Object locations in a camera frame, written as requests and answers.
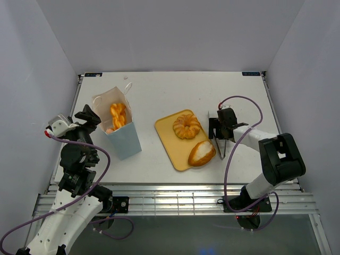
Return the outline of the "blue white paper bag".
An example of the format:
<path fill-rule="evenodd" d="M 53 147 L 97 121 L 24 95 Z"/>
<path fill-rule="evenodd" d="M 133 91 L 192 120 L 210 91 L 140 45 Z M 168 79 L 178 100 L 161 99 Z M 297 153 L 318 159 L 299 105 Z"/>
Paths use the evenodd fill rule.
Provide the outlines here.
<path fill-rule="evenodd" d="M 126 98 L 132 83 L 128 83 L 123 91 L 118 87 L 92 97 L 92 110 L 100 117 L 100 128 L 105 133 L 107 139 L 114 147 L 114 152 L 119 160 L 125 160 L 142 151 L 138 134 L 133 122 L 132 110 Z M 111 104 L 123 103 L 126 106 L 127 123 L 107 134 L 107 129 L 113 129 L 112 116 L 110 113 Z"/>

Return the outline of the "orange twisted bread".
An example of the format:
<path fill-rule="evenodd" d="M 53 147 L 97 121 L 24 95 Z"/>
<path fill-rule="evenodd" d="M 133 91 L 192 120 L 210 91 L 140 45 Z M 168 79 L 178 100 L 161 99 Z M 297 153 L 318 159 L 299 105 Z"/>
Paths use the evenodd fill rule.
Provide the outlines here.
<path fill-rule="evenodd" d="M 123 127 L 126 123 L 126 106 L 123 103 L 111 104 L 110 114 L 112 116 L 113 129 L 118 130 Z"/>

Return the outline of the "metal serving tongs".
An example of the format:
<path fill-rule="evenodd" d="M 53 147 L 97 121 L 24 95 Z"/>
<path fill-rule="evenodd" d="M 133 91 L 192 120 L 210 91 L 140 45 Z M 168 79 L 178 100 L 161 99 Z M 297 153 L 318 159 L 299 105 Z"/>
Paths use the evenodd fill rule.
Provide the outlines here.
<path fill-rule="evenodd" d="M 223 160 L 226 157 L 226 139 L 222 134 L 222 125 L 216 114 L 207 113 L 208 116 L 208 138 L 215 142 L 219 157 Z"/>

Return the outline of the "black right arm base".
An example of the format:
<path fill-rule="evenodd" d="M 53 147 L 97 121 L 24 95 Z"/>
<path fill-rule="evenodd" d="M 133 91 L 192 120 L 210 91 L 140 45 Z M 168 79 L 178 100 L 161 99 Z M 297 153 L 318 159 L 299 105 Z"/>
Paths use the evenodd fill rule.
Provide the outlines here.
<path fill-rule="evenodd" d="M 223 212 L 225 213 L 230 213 L 232 212 L 226 205 L 225 202 L 225 196 L 223 196 L 222 198 L 219 198 L 217 200 L 217 204 L 218 205 L 222 205 L 223 206 Z M 244 209 L 245 207 L 251 205 L 253 202 L 255 202 L 255 200 L 250 200 L 248 202 L 244 202 L 242 201 L 241 198 L 239 198 L 236 195 L 232 195 L 232 196 L 228 196 L 228 203 L 229 206 L 233 209 L 233 210 L 241 210 Z M 260 212 L 260 213 L 269 213 L 272 211 L 272 207 L 271 207 L 271 203 L 269 201 L 269 198 L 264 198 L 261 201 L 259 201 L 256 205 L 254 205 L 253 207 L 249 208 L 247 210 L 247 212 Z"/>

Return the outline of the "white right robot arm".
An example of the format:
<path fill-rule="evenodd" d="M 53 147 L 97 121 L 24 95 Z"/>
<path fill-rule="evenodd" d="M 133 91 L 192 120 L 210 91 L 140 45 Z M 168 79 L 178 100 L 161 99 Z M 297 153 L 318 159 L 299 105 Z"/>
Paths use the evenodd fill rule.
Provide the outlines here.
<path fill-rule="evenodd" d="M 272 134 L 239 123 L 230 107 L 217 111 L 217 117 L 208 117 L 208 137 L 243 144 L 260 155 L 262 173 L 243 186 L 237 197 L 223 197 L 228 211 L 252 211 L 278 186 L 306 173 L 306 167 L 293 136 L 289 133 Z"/>

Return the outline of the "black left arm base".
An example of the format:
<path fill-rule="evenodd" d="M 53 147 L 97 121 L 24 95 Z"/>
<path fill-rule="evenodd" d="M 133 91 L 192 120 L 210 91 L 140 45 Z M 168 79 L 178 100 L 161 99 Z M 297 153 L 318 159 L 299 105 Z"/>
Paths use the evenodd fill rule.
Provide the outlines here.
<path fill-rule="evenodd" d="M 126 214 L 129 211 L 129 197 L 112 197 L 108 200 L 107 213 L 122 213 Z"/>

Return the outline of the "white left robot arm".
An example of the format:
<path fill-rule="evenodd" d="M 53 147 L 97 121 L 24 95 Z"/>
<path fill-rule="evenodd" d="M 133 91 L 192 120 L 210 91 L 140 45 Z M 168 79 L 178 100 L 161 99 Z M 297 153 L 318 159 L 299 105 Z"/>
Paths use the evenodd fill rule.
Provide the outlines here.
<path fill-rule="evenodd" d="M 60 114 L 45 130 L 47 137 L 64 143 L 59 163 L 63 176 L 50 211 L 39 217 L 40 230 L 17 254 L 67 254 L 94 216 L 112 208 L 112 192 L 94 180 L 93 167 L 104 150 L 94 146 L 90 135 L 101 120 L 89 105 L 75 117 L 84 123 Z"/>

